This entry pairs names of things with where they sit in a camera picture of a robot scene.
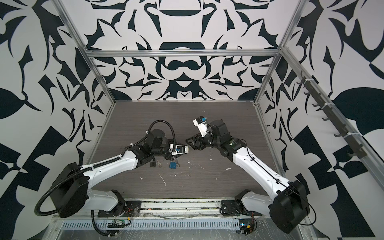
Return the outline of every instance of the black and white wallpaper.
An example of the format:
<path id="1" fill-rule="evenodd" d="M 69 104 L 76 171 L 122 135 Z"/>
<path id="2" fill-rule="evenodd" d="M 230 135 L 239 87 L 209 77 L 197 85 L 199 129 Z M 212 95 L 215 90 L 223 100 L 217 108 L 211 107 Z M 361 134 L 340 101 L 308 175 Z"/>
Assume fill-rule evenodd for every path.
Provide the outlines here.
<path id="1" fill-rule="evenodd" d="M 119 57 L 98 58 L 95 63 L 118 100 L 253 100 L 272 59 Z"/>
<path id="2" fill-rule="evenodd" d="M 298 0 L 63 3 L 89 49 L 158 50 L 172 43 L 201 44 L 200 49 L 255 49 L 278 46 Z"/>
<path id="3" fill-rule="evenodd" d="M 288 47 L 384 157 L 384 2 L 310 0 Z"/>
<path id="4" fill-rule="evenodd" d="M 90 50 L 277 48 L 298 0 L 63 0 Z M 117 100 L 254 99 L 272 58 L 98 58 Z"/>
<path id="5" fill-rule="evenodd" d="M 111 103 L 50 1 L 0 0 L 0 53 L 0 239 L 28 239 L 51 218 L 36 202 L 87 160 Z"/>
<path id="6" fill-rule="evenodd" d="M 289 49 L 384 156 L 382 1 L 310 0 Z M 260 106 L 280 164 L 306 186 L 318 239 L 383 239 L 384 192 L 282 59 Z"/>

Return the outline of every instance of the blue padlock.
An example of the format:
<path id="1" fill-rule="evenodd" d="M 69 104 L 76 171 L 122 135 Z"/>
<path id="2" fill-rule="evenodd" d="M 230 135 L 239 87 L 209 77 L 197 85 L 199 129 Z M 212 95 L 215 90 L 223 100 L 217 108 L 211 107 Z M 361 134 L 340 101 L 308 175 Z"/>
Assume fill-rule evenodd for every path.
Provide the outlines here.
<path id="1" fill-rule="evenodd" d="M 169 168 L 176 169 L 176 162 L 170 162 Z"/>

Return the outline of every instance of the patterned wall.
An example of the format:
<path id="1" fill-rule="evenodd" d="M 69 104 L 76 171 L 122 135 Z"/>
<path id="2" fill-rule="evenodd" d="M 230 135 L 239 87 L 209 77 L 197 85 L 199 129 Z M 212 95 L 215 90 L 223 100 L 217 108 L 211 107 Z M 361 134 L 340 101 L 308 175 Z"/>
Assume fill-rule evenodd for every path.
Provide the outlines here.
<path id="1" fill-rule="evenodd" d="M 381 0 L 310 0 L 288 44 L 297 60 L 381 157 L 383 9 Z"/>
<path id="2" fill-rule="evenodd" d="M 98 58 L 119 100 L 254 99 L 271 56 Z"/>
<path id="3" fill-rule="evenodd" d="M 384 156 L 382 1 L 310 0 L 288 47 L 371 146 Z M 305 184 L 319 239 L 383 239 L 384 192 L 285 60 L 260 106 L 287 177 Z"/>
<path id="4" fill-rule="evenodd" d="M 0 239 L 28 239 L 51 218 L 35 204 L 89 157 L 111 103 L 50 1 L 0 0 L 0 53 Z"/>
<path id="5" fill-rule="evenodd" d="M 90 50 L 277 48 L 298 0 L 63 0 Z M 100 59 L 116 99 L 254 99 L 270 57 Z"/>

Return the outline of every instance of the perforated metal strip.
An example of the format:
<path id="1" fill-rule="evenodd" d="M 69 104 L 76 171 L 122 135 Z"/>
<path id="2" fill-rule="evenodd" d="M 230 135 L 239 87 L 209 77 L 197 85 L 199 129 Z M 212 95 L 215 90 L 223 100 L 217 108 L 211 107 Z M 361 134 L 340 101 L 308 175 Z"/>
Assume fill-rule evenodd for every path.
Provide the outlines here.
<path id="1" fill-rule="evenodd" d="M 96 220 L 99 229 L 106 229 L 112 220 Z M 62 230 L 93 229 L 91 220 L 65 220 Z M 239 230 L 237 219 L 180 219 L 180 220 L 132 220 L 126 230 L 155 230 L 155 229 L 231 229 Z"/>

